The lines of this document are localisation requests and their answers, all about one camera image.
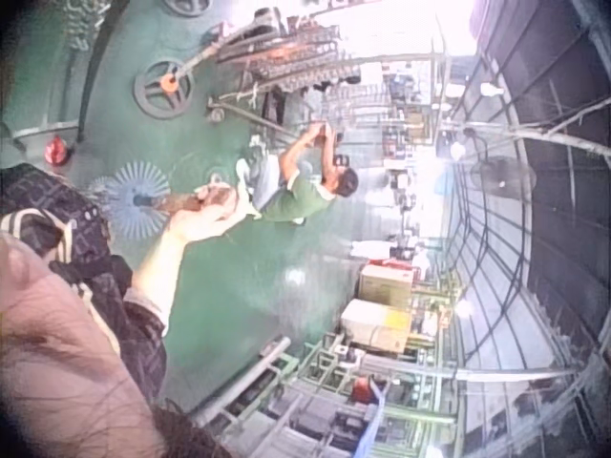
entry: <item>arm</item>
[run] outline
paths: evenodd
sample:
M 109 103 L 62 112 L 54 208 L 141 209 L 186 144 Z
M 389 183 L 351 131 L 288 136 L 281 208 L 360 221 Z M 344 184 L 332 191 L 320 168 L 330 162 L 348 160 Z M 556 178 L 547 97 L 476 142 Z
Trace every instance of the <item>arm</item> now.
M 179 281 L 180 264 L 187 243 L 166 229 L 144 262 L 134 272 L 132 287 L 151 301 L 155 313 L 167 327 Z
M 335 131 L 327 124 L 325 127 L 325 145 L 323 146 L 322 169 L 323 177 L 330 178 L 333 175 L 335 167 L 333 165 L 333 157 L 335 156 Z
M 219 184 L 214 186 L 228 187 Z M 204 201 L 209 186 L 199 189 L 198 197 Z M 132 287 L 153 303 L 158 318 L 168 324 L 179 279 L 184 250 L 192 241 L 211 239 L 224 234 L 245 218 L 243 202 L 232 190 L 232 197 L 223 205 L 202 206 L 198 212 L 181 210 L 175 213 L 161 238 L 134 273 Z
M 313 123 L 309 129 L 295 142 L 288 150 L 282 153 L 279 157 L 280 171 L 283 178 L 289 181 L 299 170 L 297 168 L 297 159 L 304 149 L 316 138 L 321 132 L 322 123 Z

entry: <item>green floor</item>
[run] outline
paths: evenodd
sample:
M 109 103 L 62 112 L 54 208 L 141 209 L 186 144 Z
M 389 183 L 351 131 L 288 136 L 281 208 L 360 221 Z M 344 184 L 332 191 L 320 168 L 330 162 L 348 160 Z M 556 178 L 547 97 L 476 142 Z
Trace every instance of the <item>green floor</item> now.
M 204 119 L 208 95 L 231 87 L 234 73 L 212 65 L 198 68 L 191 108 L 169 121 L 147 116 L 132 97 L 140 69 L 162 57 L 192 55 L 203 33 L 232 10 L 229 3 L 217 1 L 203 17 L 181 19 L 163 10 L 158 0 L 132 2 L 97 77 L 87 138 L 74 159 L 74 181 L 84 185 L 136 159 L 156 164 L 179 192 L 202 184 L 212 170 L 235 179 L 234 164 L 248 143 L 249 125 L 232 116 L 216 126 Z M 37 33 L 20 44 L 15 64 L 17 78 L 25 79 L 13 86 L 5 116 L 13 129 L 40 124 L 49 104 L 43 94 L 54 84 L 37 66 L 53 66 L 49 56 L 56 55 L 60 41 L 54 41 L 54 48 L 45 39 L 42 17 L 31 21 Z M 82 75 L 73 77 L 82 80 Z M 78 94 L 81 89 L 74 84 Z M 327 331 L 354 288 L 358 268 L 330 255 L 329 246 L 336 237 L 362 237 L 366 211 L 355 198 L 336 202 L 306 227 L 249 220 L 222 239 L 192 246 L 166 339 L 169 371 L 163 395 L 190 408 L 279 333 L 299 342 Z M 119 240 L 116 250 L 136 267 L 151 242 Z M 303 274 L 295 277 L 294 272 Z

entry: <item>cardboard box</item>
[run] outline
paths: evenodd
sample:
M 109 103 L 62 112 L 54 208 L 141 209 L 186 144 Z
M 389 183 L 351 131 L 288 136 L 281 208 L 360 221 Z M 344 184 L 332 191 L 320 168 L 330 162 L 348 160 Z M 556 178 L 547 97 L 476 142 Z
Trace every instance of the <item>cardboard box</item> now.
M 411 308 L 413 271 L 366 265 L 361 272 L 359 299 L 392 307 Z
M 399 354 L 410 336 L 411 312 L 355 299 L 341 322 L 354 342 Z

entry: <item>plaid jacket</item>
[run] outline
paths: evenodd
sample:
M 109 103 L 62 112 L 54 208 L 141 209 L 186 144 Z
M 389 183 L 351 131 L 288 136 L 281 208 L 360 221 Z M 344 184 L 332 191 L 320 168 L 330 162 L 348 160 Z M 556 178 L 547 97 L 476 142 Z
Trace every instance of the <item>plaid jacket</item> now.
M 0 171 L 0 229 L 51 257 L 51 270 L 80 296 L 146 399 L 155 400 L 166 370 L 164 325 L 131 289 L 125 260 L 110 253 L 99 209 L 57 177 L 20 164 Z

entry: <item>fan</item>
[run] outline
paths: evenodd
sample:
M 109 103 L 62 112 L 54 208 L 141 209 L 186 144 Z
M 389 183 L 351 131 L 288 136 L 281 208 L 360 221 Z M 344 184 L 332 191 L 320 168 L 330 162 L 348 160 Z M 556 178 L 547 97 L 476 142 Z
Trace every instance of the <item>fan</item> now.
M 99 206 L 114 232 L 126 239 L 152 237 L 168 216 L 150 202 L 170 194 L 167 178 L 151 163 L 128 163 L 114 177 L 95 179 L 85 194 Z
M 530 199 L 537 185 L 537 175 L 532 167 L 505 156 L 477 162 L 470 175 L 477 189 L 499 198 Z

